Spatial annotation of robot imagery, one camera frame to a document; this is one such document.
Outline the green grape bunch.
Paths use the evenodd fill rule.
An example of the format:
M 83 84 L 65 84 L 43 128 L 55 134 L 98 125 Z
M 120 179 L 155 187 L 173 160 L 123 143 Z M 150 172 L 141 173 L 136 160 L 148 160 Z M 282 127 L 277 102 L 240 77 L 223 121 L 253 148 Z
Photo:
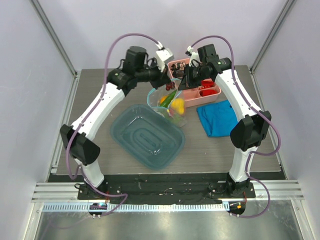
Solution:
M 186 119 L 183 115 L 178 114 L 177 112 L 171 113 L 169 110 L 167 111 L 167 119 L 178 127 L 182 127 L 186 124 Z

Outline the clear zip top bag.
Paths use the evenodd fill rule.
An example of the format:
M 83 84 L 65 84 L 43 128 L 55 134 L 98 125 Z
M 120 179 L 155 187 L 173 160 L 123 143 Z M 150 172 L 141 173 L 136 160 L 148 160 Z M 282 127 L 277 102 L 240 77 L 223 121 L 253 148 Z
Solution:
M 151 109 L 178 127 L 187 123 L 184 93 L 178 90 L 180 83 L 180 79 L 174 78 L 171 84 L 150 90 L 146 98 Z

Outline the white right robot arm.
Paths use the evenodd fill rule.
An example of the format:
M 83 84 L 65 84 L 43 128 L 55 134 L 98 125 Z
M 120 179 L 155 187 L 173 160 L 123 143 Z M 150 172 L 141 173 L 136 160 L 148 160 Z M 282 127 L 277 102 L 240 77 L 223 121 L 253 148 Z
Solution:
M 184 67 L 178 89 L 193 89 L 199 87 L 202 81 L 211 79 L 222 90 L 235 112 L 238 123 L 230 132 L 235 150 L 225 190 L 230 197 L 236 198 L 249 188 L 253 155 L 266 138 L 271 114 L 262 111 L 251 99 L 238 77 L 232 57 L 220 58 L 213 44 L 197 50 L 189 46 L 186 55 L 190 59 Z

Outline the dark red cherry cluster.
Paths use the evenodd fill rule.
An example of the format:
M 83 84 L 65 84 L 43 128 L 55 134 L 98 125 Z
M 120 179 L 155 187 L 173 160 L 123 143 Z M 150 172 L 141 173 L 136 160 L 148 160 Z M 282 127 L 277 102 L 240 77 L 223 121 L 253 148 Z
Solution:
M 172 89 L 175 89 L 175 83 L 173 81 L 168 83 L 168 84 L 166 84 L 166 86 L 165 86 L 165 90 L 166 91 L 170 91 Z

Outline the yellow green mango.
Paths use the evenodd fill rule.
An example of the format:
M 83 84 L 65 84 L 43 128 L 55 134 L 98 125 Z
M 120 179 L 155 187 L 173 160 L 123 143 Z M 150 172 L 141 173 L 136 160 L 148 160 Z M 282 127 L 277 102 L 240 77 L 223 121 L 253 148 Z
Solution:
M 164 95 L 164 96 L 160 99 L 159 104 L 161 105 L 161 104 L 166 100 L 167 97 L 168 97 L 168 95 Z

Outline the green chili pepper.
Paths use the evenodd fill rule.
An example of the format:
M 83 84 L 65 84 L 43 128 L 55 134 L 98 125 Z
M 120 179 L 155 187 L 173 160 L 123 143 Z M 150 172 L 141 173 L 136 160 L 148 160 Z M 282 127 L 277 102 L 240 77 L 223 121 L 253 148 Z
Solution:
M 166 98 L 166 100 L 160 105 L 161 107 L 167 108 L 168 105 L 171 103 L 171 101 L 174 99 L 175 95 L 176 95 L 176 90 L 174 90 L 172 93 L 170 93 L 168 95 L 168 97 Z

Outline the yellow pear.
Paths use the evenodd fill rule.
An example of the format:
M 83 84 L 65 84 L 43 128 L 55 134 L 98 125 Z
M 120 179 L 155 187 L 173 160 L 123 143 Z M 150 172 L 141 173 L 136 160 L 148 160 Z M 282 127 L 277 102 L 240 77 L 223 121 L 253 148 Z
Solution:
M 183 98 L 175 98 L 171 104 L 170 108 L 174 110 L 179 115 L 185 114 L 185 100 Z

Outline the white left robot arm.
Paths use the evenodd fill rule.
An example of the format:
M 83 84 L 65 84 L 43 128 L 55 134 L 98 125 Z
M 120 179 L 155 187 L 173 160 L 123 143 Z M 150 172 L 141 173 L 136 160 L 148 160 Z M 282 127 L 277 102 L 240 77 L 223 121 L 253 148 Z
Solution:
M 89 194 L 100 200 L 107 192 L 105 177 L 101 172 L 98 156 L 101 152 L 93 140 L 113 108 L 117 106 L 134 89 L 138 83 L 149 82 L 157 89 L 168 85 L 168 63 L 174 59 L 170 49 L 161 47 L 148 65 L 147 51 L 143 47 L 131 46 L 126 51 L 122 67 L 115 68 L 107 74 L 107 82 L 102 85 L 97 96 L 82 115 L 71 125 L 63 124 L 60 135 L 66 150 L 69 164 L 73 157 L 77 169 L 89 187 Z

